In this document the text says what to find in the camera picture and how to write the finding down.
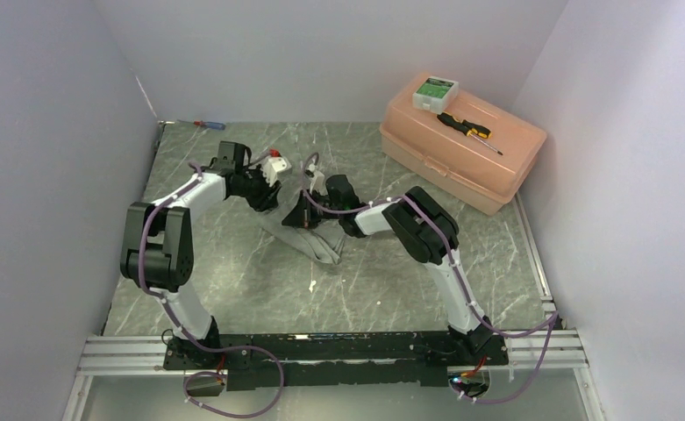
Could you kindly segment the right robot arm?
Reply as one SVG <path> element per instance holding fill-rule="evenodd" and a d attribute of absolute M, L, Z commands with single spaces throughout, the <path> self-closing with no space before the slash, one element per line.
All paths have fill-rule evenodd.
<path fill-rule="evenodd" d="M 402 196 L 368 203 L 360 200 L 345 175 L 329 177 L 325 188 L 324 195 L 301 191 L 282 224 L 310 230 L 326 219 L 334 219 L 350 237 L 393 232 L 438 288 L 457 359 L 474 364 L 483 357 L 493 332 L 484 325 L 486 314 L 475 301 L 460 263 L 460 228 L 455 219 L 419 186 Z"/>

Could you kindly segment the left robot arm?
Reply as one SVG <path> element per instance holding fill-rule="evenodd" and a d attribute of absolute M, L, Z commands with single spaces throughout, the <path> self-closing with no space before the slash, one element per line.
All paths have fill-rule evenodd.
<path fill-rule="evenodd" d="M 223 346 L 216 319 L 190 282 L 195 265 L 193 224 L 232 197 L 245 199 L 256 212 L 275 209 L 280 176 L 291 165 L 274 149 L 254 156 L 249 146 L 222 141 L 209 163 L 192 162 L 190 167 L 190 178 L 173 192 L 129 206 L 120 272 L 160 304 L 175 336 L 189 342 L 188 357 L 209 368 L 220 361 Z"/>

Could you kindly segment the grey cloth napkin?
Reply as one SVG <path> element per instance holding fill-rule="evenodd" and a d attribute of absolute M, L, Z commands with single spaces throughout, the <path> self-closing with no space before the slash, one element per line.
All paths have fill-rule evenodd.
<path fill-rule="evenodd" d="M 317 263 L 337 265 L 341 261 L 346 234 L 331 222 L 308 230 L 283 226 L 278 219 L 263 218 L 260 227 Z"/>

